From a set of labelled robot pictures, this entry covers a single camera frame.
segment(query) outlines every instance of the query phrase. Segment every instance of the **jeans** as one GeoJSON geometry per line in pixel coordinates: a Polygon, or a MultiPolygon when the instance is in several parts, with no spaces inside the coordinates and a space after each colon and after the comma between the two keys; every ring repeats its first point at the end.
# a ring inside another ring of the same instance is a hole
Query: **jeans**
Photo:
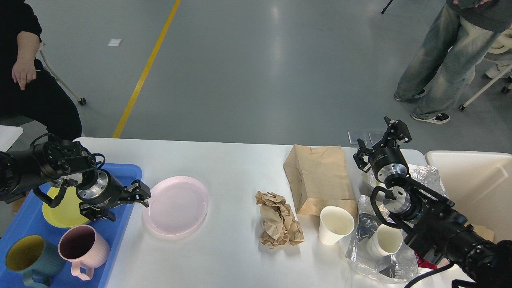
{"type": "Polygon", "coordinates": [[[75,104],[48,71],[38,71],[37,78],[24,91],[12,79],[1,84],[0,115],[20,114],[31,118],[62,140],[74,140],[82,135],[75,104]]]}
{"type": "Polygon", "coordinates": [[[413,114],[430,119],[446,111],[471,83],[475,65],[499,36],[469,23],[444,5],[400,78],[395,98],[412,99],[432,82],[413,114]]]}

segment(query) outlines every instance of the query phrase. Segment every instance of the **tripod leg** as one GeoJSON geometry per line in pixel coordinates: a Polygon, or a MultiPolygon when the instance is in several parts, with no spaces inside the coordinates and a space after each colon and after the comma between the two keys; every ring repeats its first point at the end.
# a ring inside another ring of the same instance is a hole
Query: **tripod leg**
{"type": "Polygon", "coordinates": [[[393,0],[390,0],[389,3],[384,7],[384,9],[382,10],[381,14],[384,14],[384,12],[388,9],[389,5],[391,5],[391,2],[393,2],[393,0]]]}

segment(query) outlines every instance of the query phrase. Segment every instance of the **white chair leg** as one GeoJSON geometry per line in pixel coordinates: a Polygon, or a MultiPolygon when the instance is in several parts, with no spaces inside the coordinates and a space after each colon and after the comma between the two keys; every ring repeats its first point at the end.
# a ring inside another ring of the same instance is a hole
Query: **white chair leg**
{"type": "Polygon", "coordinates": [[[501,76],[505,75],[506,73],[508,73],[510,70],[512,69],[512,65],[508,66],[507,69],[503,69],[503,71],[500,72],[500,74],[498,76],[496,76],[494,79],[492,79],[491,81],[489,81],[489,83],[487,83],[487,85],[485,85],[482,89],[480,89],[480,91],[478,91],[475,96],[471,97],[471,99],[469,99],[468,101],[466,101],[466,103],[462,104],[459,109],[464,111],[464,109],[469,105],[471,104],[471,102],[475,101],[476,98],[478,98],[478,96],[480,96],[480,94],[482,94],[485,90],[487,90],[487,88],[489,88],[492,84],[494,84],[496,81],[498,81],[498,79],[501,78],[501,76]]]}
{"type": "Polygon", "coordinates": [[[46,58],[45,54],[43,53],[43,51],[39,50],[39,53],[41,54],[41,57],[42,57],[43,61],[45,62],[46,67],[48,67],[48,70],[50,70],[50,72],[55,77],[57,82],[62,84],[66,88],[66,90],[68,90],[71,93],[71,95],[76,99],[76,101],[79,104],[84,105],[85,104],[85,99],[78,97],[76,95],[76,93],[57,75],[57,73],[55,73],[55,71],[53,70],[53,68],[50,65],[50,62],[48,61],[48,59],[46,58]]]}

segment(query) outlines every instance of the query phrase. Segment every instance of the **yellow floor line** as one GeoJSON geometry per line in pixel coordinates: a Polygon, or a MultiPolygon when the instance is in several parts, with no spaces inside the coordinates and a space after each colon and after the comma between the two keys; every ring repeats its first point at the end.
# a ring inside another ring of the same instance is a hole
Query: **yellow floor line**
{"type": "Polygon", "coordinates": [[[119,138],[121,136],[121,132],[123,131],[124,125],[126,125],[126,121],[128,121],[128,117],[130,116],[130,113],[132,112],[133,106],[135,105],[135,101],[137,101],[137,97],[139,96],[140,90],[142,89],[142,86],[144,85],[144,81],[146,81],[147,74],[150,72],[151,66],[153,65],[153,61],[155,61],[155,58],[158,54],[158,50],[160,50],[160,46],[162,45],[163,39],[165,38],[167,30],[169,29],[170,23],[173,21],[174,14],[176,14],[176,10],[178,9],[179,5],[180,5],[180,0],[176,0],[176,2],[174,3],[173,9],[170,11],[167,21],[165,22],[165,25],[162,28],[162,32],[160,32],[160,36],[158,37],[155,47],[153,47],[151,56],[147,60],[146,67],[144,67],[144,70],[142,71],[142,74],[140,75],[139,81],[137,82],[137,85],[135,86],[135,90],[133,90],[133,94],[130,97],[128,104],[126,105],[126,108],[124,109],[123,115],[121,116],[119,123],[117,124],[116,130],[114,131],[114,135],[112,135],[112,138],[119,138]]]}

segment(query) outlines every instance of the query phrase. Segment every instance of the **hand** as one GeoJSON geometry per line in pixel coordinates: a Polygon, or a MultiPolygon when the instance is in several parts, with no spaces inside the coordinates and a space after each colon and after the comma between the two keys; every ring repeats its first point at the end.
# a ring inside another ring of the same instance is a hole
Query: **hand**
{"type": "Polygon", "coordinates": [[[25,90],[25,85],[36,79],[34,60],[18,59],[12,67],[12,79],[14,83],[19,84],[21,90],[25,90]]]}
{"type": "MultiPolygon", "coordinates": [[[[491,1],[491,0],[482,0],[482,1],[480,1],[480,4],[478,4],[478,5],[482,5],[485,2],[489,2],[489,1],[491,1]]],[[[459,4],[459,0],[453,0],[453,4],[459,4]]]]}

